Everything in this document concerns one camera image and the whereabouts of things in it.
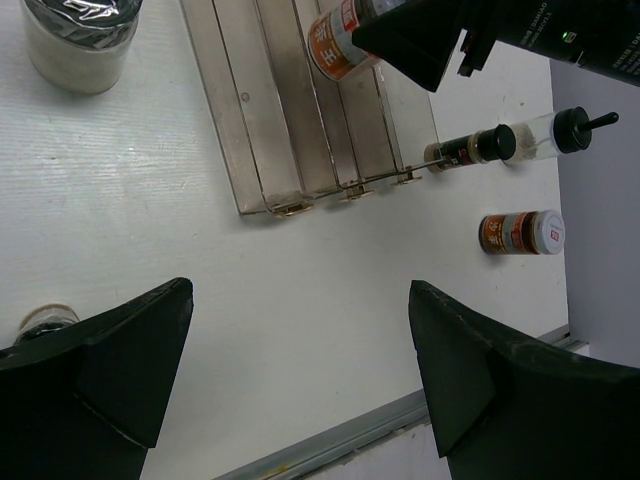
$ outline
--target stainless steel rack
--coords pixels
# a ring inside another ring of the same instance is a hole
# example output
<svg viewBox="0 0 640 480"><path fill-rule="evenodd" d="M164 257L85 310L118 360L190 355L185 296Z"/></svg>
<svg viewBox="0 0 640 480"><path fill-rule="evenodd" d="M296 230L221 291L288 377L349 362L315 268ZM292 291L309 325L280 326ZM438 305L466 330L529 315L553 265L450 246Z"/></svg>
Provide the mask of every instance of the stainless steel rack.
<svg viewBox="0 0 640 480"><path fill-rule="evenodd" d="M411 183L424 160L403 145L437 141L428 93L389 65L336 84L312 64L306 32L335 2L182 0L241 215Z"/></svg>

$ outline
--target white surface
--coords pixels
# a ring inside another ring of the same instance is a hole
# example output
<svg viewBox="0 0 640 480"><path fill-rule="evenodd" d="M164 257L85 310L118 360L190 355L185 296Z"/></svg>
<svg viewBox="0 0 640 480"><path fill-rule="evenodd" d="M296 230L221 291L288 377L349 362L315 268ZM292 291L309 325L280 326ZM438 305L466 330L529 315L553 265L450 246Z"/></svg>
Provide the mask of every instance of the white surface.
<svg viewBox="0 0 640 480"><path fill-rule="evenodd" d="M191 278L144 479L210 480L421 388L412 279L532 335L566 324L562 256L492 259L477 241L486 213L559 207L554 161L425 172L347 209L243 220L178 0L145 1L120 82L95 98L40 78L19 15L1 4L0 342L39 305L87 318ZM551 111L548 62L499 47L472 80L450 72L434 108L441 138Z"/></svg>
<svg viewBox="0 0 640 480"><path fill-rule="evenodd" d="M572 334L593 358L640 368L640 89L559 62L552 71L558 109L620 114L588 150L560 159Z"/></svg>
<svg viewBox="0 0 640 480"><path fill-rule="evenodd" d="M438 458L433 428L420 425L331 465L306 480L451 480Z"/></svg>

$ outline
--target black flip-top cap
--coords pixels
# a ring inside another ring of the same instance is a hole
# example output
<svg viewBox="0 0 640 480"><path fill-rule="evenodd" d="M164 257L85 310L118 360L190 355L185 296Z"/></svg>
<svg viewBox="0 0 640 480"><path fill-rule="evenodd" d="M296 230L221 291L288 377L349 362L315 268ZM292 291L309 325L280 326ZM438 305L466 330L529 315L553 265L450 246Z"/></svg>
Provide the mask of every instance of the black flip-top cap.
<svg viewBox="0 0 640 480"><path fill-rule="evenodd" d="M580 130L580 126L589 123L589 114L582 107L563 110L553 121L553 137L562 153L574 153L586 150L591 145L591 130Z"/></svg>
<svg viewBox="0 0 640 480"><path fill-rule="evenodd" d="M619 120L616 112L591 120L582 107L563 110L553 121L553 137L562 153L586 150L591 145L593 130L613 125Z"/></svg>
<svg viewBox="0 0 640 480"><path fill-rule="evenodd" d="M507 125L498 125L480 134L478 150L487 161L509 160L516 153L516 136Z"/></svg>

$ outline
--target spice jar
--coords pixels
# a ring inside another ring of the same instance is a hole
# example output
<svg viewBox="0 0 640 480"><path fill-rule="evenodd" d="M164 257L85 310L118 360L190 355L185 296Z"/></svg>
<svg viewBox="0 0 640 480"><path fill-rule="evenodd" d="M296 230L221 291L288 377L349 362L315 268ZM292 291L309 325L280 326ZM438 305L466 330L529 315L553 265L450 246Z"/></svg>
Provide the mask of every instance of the spice jar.
<svg viewBox="0 0 640 480"><path fill-rule="evenodd" d="M507 160L515 151L513 130L506 125L498 125L493 130L429 145L424 152L424 160L431 173L440 173L466 165Z"/></svg>
<svg viewBox="0 0 640 480"><path fill-rule="evenodd" d="M564 221L555 210L489 215L479 236L490 255L556 255L564 247Z"/></svg>
<svg viewBox="0 0 640 480"><path fill-rule="evenodd" d="M307 47L313 63L336 82L371 68L379 59L356 47L351 37L362 22L379 17L408 0L342 0L309 29Z"/></svg>
<svg viewBox="0 0 640 480"><path fill-rule="evenodd" d="M517 147L514 156L505 163L514 165L586 150L591 145L594 129L612 125L619 118L611 112L591 120L584 108L576 107L511 125Z"/></svg>

